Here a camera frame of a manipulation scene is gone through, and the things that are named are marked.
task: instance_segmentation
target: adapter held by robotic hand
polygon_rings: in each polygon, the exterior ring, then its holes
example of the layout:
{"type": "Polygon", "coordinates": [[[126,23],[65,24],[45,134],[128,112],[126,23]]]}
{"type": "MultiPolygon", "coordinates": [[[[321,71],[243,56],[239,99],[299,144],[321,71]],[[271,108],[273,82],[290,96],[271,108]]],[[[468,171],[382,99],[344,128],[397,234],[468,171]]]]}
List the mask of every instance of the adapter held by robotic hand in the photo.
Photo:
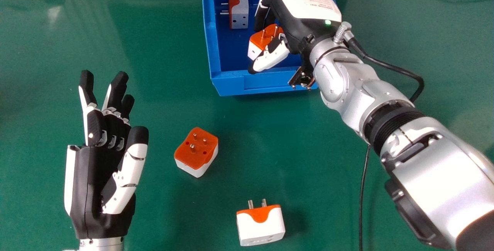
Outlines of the adapter held by robotic hand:
{"type": "MultiPolygon", "coordinates": [[[[312,47],[332,37],[341,24],[341,12],[333,0],[259,0],[255,12],[254,31],[268,33],[267,28],[277,22],[283,29],[254,60],[249,73],[259,73],[279,64],[289,54],[301,54],[302,65],[289,81],[295,88],[310,89],[314,83],[309,54],[312,47]]],[[[249,46],[254,43],[252,35],[249,46]]]]}
{"type": "Polygon", "coordinates": [[[65,172],[65,211],[81,240],[81,251],[105,244],[123,248],[149,137],[147,128],[130,127],[134,98],[124,96],[127,74],[120,72],[113,79],[101,110],[93,95],[93,79],[88,70],[81,73],[85,145],[67,147],[65,172]]]}

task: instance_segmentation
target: blue plastic box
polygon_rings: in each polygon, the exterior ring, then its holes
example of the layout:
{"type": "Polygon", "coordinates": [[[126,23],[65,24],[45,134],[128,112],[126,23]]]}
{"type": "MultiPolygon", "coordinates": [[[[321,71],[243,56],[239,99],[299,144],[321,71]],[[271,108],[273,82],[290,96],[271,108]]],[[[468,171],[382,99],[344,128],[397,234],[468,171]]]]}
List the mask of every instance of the blue plastic box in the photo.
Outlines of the blue plastic box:
{"type": "Polygon", "coordinates": [[[262,73],[251,75],[247,68],[252,61],[247,57],[249,38],[254,31],[254,13],[259,0],[249,0],[249,27],[230,29],[227,10],[221,3],[228,0],[203,0],[204,28],[208,60],[213,85],[220,96],[246,95],[293,91],[289,79],[300,66],[298,55],[289,55],[279,65],[262,73]]]}

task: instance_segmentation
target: robotic hand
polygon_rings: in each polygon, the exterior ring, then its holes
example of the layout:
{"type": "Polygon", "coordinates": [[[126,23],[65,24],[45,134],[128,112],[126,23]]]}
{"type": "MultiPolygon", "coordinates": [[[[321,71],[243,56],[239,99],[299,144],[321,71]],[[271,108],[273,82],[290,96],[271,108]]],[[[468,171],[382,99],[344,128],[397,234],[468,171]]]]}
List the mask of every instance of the robotic hand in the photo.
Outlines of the robotic hand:
{"type": "Polygon", "coordinates": [[[489,159],[418,111],[349,51],[351,46],[383,64],[363,51],[332,0],[260,0],[254,31],[275,19],[284,33],[252,58],[249,72],[300,54],[302,66],[289,85],[310,88],[317,81],[324,104],[374,148],[390,175],[385,189],[416,237],[440,249],[492,250],[494,166],[489,159]]]}
{"type": "Polygon", "coordinates": [[[64,205],[80,251],[121,251],[134,215],[135,190],[148,149],[148,129],[130,127],[134,98],[125,95],[126,73],[111,82],[102,110],[93,75],[81,73],[85,145],[67,147],[64,205]]]}

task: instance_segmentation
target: green table surface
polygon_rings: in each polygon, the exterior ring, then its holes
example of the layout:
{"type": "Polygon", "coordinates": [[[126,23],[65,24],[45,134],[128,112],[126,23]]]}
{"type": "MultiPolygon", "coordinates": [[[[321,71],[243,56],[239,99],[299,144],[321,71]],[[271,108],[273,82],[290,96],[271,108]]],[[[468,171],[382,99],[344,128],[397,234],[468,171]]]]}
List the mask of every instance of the green table surface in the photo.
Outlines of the green table surface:
{"type": "MultiPolygon", "coordinates": [[[[493,157],[494,0],[337,0],[366,50],[423,76],[416,102],[493,157]]],[[[201,0],[0,0],[0,250],[75,249],[63,205],[68,144],[83,142],[77,86],[95,75],[100,103],[119,71],[150,130],[126,250],[358,249],[365,144],[317,91],[219,97],[208,73],[201,0]],[[195,179],[173,152],[194,126],[219,138],[195,179]],[[242,248],[235,212],[282,207],[283,240],[242,248]]],[[[405,94],[416,83],[381,68],[405,94]]],[[[384,191],[371,155],[367,251],[431,250],[384,191]]]]}

